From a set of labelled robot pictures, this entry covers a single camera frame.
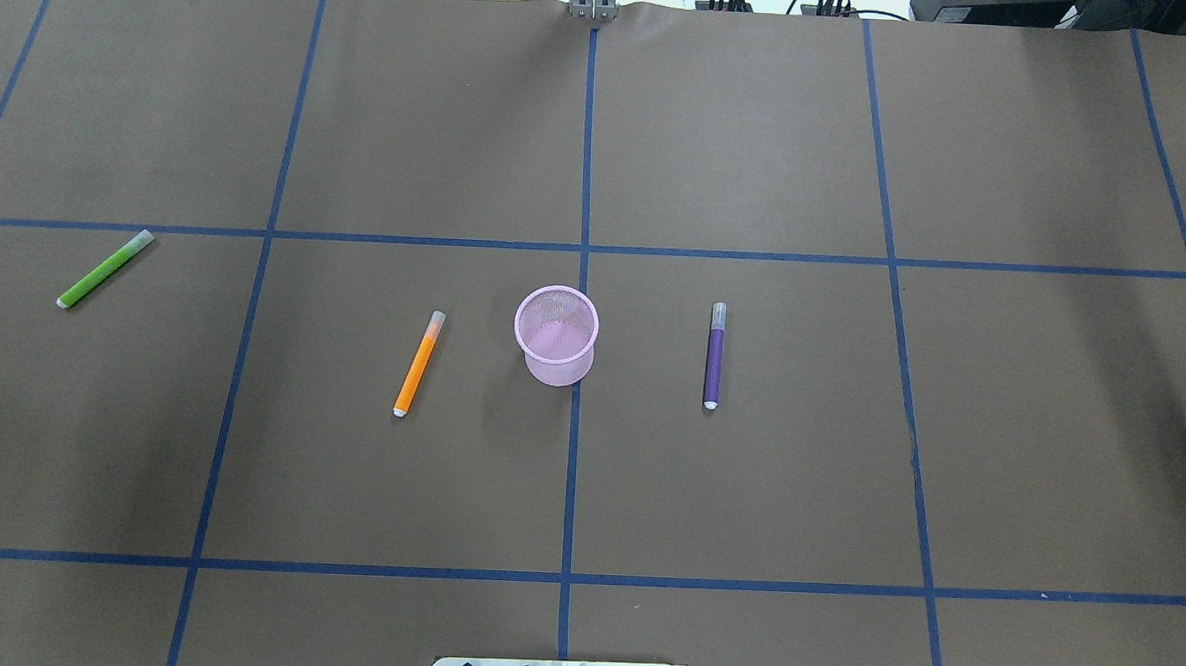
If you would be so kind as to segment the green highlighter pen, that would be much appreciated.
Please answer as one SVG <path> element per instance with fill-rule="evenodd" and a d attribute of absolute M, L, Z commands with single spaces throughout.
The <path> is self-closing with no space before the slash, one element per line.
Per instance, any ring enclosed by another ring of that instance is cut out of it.
<path fill-rule="evenodd" d="M 98 262 L 98 265 L 93 267 L 93 270 L 89 270 L 83 278 L 78 278 L 65 292 L 60 293 L 59 297 L 56 297 L 55 305 L 60 307 L 60 309 L 72 309 L 74 306 L 83 301 L 100 284 L 104 284 L 111 275 L 129 263 L 130 260 L 134 260 L 139 252 L 142 252 L 145 246 L 149 246 L 154 241 L 155 236 L 149 232 L 148 228 L 144 228 L 130 241 L 117 248 L 115 252 L 111 252 L 106 260 Z"/>

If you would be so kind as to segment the black box device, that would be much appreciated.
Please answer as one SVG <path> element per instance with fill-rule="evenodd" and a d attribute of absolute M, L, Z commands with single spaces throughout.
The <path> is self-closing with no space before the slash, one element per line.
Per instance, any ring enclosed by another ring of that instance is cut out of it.
<path fill-rule="evenodd" d="M 1186 0 L 910 0 L 916 23 L 1186 36 Z"/>

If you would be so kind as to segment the purple highlighter pen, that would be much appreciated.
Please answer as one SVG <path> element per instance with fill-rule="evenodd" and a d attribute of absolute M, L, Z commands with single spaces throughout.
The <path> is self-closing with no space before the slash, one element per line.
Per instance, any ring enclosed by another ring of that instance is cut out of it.
<path fill-rule="evenodd" d="M 706 411 L 715 410 L 721 402 L 726 321 L 727 303 L 719 301 L 712 305 L 708 346 L 706 347 L 704 384 L 702 384 L 701 392 L 701 406 Z"/>

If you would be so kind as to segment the orange highlighter pen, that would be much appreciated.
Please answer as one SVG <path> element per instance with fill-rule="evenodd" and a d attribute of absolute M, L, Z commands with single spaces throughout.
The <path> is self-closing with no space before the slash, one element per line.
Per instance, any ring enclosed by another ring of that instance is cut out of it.
<path fill-rule="evenodd" d="M 439 335 L 441 335 L 446 319 L 447 314 L 442 310 L 431 312 L 427 329 L 425 329 L 425 333 L 417 344 L 417 348 L 415 348 L 412 365 L 409 365 L 407 372 L 404 372 L 404 382 L 402 383 L 401 389 L 398 389 L 398 395 L 395 397 L 393 403 L 391 412 L 394 418 L 404 420 L 404 417 L 409 415 L 412 404 L 415 402 L 417 388 L 421 385 L 425 377 L 425 371 L 431 361 L 433 350 L 435 350 L 436 341 Z"/>

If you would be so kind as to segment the pink mesh pen holder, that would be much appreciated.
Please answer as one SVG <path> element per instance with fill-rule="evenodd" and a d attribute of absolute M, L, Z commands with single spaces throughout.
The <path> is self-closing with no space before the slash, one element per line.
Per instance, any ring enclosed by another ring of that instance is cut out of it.
<path fill-rule="evenodd" d="M 541 384 L 568 388 L 595 364 L 597 307 L 578 288 L 550 284 L 522 299 L 512 319 L 528 371 Z"/>

